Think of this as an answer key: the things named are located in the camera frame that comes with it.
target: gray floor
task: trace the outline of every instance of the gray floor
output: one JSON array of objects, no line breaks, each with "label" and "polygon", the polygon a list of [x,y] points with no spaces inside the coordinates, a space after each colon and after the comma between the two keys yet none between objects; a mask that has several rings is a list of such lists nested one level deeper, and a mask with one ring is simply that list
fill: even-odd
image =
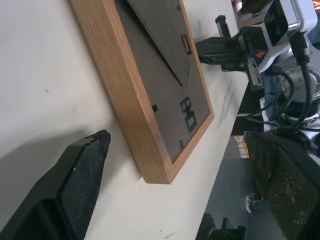
[{"label": "gray floor", "polygon": [[246,227],[246,240],[284,240],[271,211],[247,213],[245,197],[254,191],[252,162],[240,158],[237,142],[231,136],[205,212],[213,216],[217,228],[224,217],[233,228]]}]

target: wooden picture frame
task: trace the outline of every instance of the wooden picture frame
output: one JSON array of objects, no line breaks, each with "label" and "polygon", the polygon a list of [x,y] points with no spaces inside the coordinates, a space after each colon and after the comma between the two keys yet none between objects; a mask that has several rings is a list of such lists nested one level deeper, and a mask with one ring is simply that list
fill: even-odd
[{"label": "wooden picture frame", "polygon": [[[196,53],[186,10],[183,1],[179,2]],[[141,175],[147,183],[170,184],[214,119],[199,59],[196,57],[196,64],[209,115],[173,163],[114,1],[71,0],[71,3]]]}]

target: white table surface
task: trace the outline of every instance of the white table surface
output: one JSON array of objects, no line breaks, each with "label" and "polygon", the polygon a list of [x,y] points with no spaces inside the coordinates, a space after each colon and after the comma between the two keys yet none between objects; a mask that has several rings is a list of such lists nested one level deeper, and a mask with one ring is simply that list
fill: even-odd
[{"label": "white table surface", "polygon": [[[184,4],[196,40],[219,35],[218,15],[237,33],[230,0]],[[106,129],[112,142],[85,239],[194,240],[246,75],[202,65],[215,119],[171,185],[146,184],[69,2],[2,1],[0,31],[0,229],[68,144]]]}]

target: white table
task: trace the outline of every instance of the white table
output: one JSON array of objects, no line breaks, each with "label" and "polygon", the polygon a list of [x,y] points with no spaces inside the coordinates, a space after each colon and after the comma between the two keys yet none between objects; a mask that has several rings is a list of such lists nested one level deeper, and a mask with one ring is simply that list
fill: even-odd
[{"label": "white table", "polygon": [[[218,36],[230,0],[184,0],[194,38]],[[67,0],[0,5],[0,229],[65,147],[111,133],[86,240],[194,240],[247,86],[203,65],[215,119],[171,185],[141,178]]]}]

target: frame backing board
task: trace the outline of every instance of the frame backing board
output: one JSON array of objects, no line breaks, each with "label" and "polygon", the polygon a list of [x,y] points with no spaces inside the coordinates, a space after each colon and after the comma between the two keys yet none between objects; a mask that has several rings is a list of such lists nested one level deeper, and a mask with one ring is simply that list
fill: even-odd
[{"label": "frame backing board", "polygon": [[145,1],[71,3],[141,175],[169,184],[214,114],[182,1]]}]

